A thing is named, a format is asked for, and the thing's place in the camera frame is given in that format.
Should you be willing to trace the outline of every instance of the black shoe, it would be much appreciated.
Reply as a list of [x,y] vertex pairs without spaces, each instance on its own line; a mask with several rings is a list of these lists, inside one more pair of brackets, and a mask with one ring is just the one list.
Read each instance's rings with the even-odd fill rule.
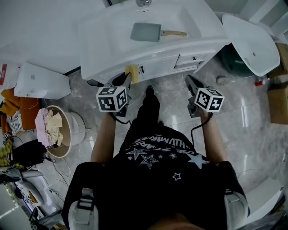
[[154,95],[154,88],[151,85],[148,85],[145,90],[146,96],[152,96]]

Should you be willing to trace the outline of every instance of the orange fabric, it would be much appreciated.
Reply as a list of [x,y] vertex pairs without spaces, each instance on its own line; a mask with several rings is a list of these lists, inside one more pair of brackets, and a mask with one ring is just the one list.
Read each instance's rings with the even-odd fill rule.
[[4,135],[5,133],[10,133],[11,129],[8,123],[6,122],[6,115],[0,115],[0,119],[1,119],[1,126],[2,126],[2,134]]
[[39,99],[30,97],[20,98],[20,113],[24,130],[35,129],[35,118],[40,109]]
[[5,103],[1,107],[1,112],[9,115],[10,117],[12,117],[18,110],[19,110],[19,108],[16,107],[15,105],[13,105],[8,100],[5,100]]
[[9,116],[13,116],[20,107],[20,97],[14,96],[14,89],[5,89],[1,95],[5,97],[5,103],[1,107],[1,111]]
[[[1,95],[5,97],[5,103],[1,107],[1,111],[9,116],[13,116],[19,109],[21,113],[23,130],[35,129],[35,118],[40,109],[38,98],[16,97],[14,89],[5,89]],[[2,133],[11,132],[6,122],[6,116],[1,115]]]
[[13,103],[16,107],[20,107],[20,97],[14,96],[14,89],[4,89],[1,93],[3,97],[5,97],[6,100]]

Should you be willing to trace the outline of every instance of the hand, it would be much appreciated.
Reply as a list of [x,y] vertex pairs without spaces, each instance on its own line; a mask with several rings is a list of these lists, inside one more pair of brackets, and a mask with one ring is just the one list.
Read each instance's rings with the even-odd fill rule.
[[198,111],[199,111],[199,114],[200,114],[200,117],[202,118],[202,119],[208,119],[208,117],[209,117],[209,113],[208,112],[206,112],[204,109],[202,109],[202,108],[199,108],[198,109]]

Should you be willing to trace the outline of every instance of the beige basket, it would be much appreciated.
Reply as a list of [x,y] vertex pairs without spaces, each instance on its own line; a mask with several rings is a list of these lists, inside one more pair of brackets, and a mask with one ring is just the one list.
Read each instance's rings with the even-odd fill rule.
[[83,141],[85,125],[82,118],[76,113],[67,113],[58,106],[48,106],[46,109],[52,110],[53,115],[59,113],[62,118],[62,127],[59,128],[59,131],[63,134],[61,146],[47,148],[51,155],[62,158],[68,155],[73,145]]

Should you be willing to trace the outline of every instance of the black t-shirt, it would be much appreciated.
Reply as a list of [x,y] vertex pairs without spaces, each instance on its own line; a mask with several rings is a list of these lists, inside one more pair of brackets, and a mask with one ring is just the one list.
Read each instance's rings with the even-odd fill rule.
[[100,230],[144,230],[174,213],[207,230],[227,229],[225,191],[244,194],[229,162],[210,163],[168,127],[124,143],[106,166],[77,167],[63,209],[66,224],[71,203],[87,187],[94,191]]

